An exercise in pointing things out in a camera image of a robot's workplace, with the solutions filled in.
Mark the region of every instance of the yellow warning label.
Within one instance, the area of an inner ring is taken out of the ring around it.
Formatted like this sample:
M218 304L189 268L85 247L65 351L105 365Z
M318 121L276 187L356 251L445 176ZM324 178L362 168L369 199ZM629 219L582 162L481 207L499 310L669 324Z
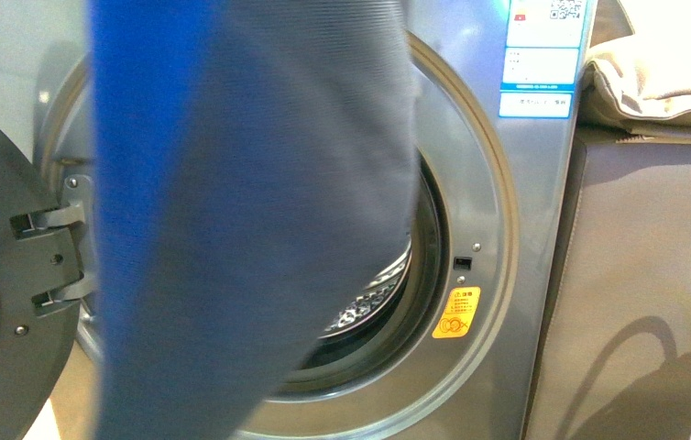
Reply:
M448 295L448 303L432 337L462 337L469 331L475 317L477 301L480 300L479 287L457 287Z

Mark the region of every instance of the front-loading washing machine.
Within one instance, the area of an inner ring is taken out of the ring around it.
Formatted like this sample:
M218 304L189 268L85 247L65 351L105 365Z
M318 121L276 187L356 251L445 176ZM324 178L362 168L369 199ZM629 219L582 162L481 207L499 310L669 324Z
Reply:
M521 438L595 3L404 2L409 246L237 438ZM0 4L0 440L32 424L74 337L100 361L84 8Z

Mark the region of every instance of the gray fabric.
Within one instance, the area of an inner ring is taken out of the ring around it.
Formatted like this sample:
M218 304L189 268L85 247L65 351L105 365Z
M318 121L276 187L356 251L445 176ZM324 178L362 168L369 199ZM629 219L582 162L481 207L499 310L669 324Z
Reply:
M587 146L526 438L687 439L691 145ZM603 134L609 140L602 139Z
M620 0L598 0L591 31L591 46L633 34Z
M151 253L141 271L104 255L142 289L101 296L99 439L226 438L407 243L418 164L398 3L242 0L215 19L159 212L104 209L157 222L104 237L146 234Z
M691 145L691 126L662 126L660 124L639 124L630 130L632 136L620 143L657 143Z

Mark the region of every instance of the qr code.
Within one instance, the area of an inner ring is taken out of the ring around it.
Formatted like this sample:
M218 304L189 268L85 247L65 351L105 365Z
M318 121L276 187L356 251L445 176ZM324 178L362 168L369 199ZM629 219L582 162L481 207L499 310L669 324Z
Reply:
M553 0L551 2L551 19L567 20L583 16L583 0Z

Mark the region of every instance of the label sticker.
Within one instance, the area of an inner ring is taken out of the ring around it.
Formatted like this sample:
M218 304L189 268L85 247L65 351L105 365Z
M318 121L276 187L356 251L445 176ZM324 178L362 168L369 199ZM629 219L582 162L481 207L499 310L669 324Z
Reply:
M499 100L502 117L569 117L571 93L503 93Z
M462 337L469 331L475 317L477 302L480 300L479 287L457 287L448 295L448 303L437 326L432 332L435 339Z
M499 116L570 117L587 6L587 0L510 1Z

